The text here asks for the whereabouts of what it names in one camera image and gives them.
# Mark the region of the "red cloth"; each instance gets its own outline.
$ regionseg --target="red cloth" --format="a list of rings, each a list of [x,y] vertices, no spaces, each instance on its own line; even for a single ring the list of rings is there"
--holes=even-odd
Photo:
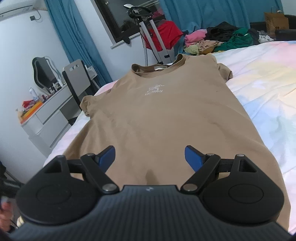
[[[166,49],[172,49],[174,45],[179,41],[181,36],[183,35],[183,32],[178,29],[176,24],[173,21],[166,21],[162,25],[157,27],[157,30],[159,31],[159,34],[163,40],[163,43],[165,44]],[[153,29],[149,29],[149,32],[152,34],[152,41],[154,42],[154,45],[157,49],[157,51],[161,51],[162,47],[156,37],[156,34]],[[146,38],[144,36],[146,41],[146,46],[148,49],[151,49],[151,46]]]

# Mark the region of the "person's hand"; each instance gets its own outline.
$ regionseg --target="person's hand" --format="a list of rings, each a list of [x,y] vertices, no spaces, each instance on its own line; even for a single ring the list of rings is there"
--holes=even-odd
[[[7,202],[2,203],[1,209],[0,209],[0,229],[2,231],[8,232],[10,230],[11,217],[12,217],[11,204]]]

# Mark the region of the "chair backrest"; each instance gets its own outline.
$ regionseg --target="chair backrest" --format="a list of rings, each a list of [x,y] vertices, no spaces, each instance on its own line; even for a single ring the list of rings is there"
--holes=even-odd
[[[84,63],[80,59],[77,59],[65,66],[62,74],[75,101],[80,105],[81,101],[78,96],[91,85]]]

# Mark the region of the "pile of clothes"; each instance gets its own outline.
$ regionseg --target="pile of clothes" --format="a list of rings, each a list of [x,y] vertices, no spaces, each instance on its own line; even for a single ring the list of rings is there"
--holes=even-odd
[[[222,22],[215,27],[199,29],[192,34],[186,35],[184,41],[185,53],[200,55],[249,47],[263,42],[270,42],[273,39],[255,29],[238,28],[227,22]]]

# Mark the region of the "pastel multicolored bedding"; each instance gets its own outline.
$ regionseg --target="pastel multicolored bedding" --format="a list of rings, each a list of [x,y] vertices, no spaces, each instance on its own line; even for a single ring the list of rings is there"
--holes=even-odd
[[[264,144],[277,159],[291,202],[291,233],[296,232],[296,41],[269,42],[214,54],[233,72],[228,87],[243,105]],[[97,93],[112,88],[103,86]],[[47,164],[62,154],[89,121],[81,113]]]

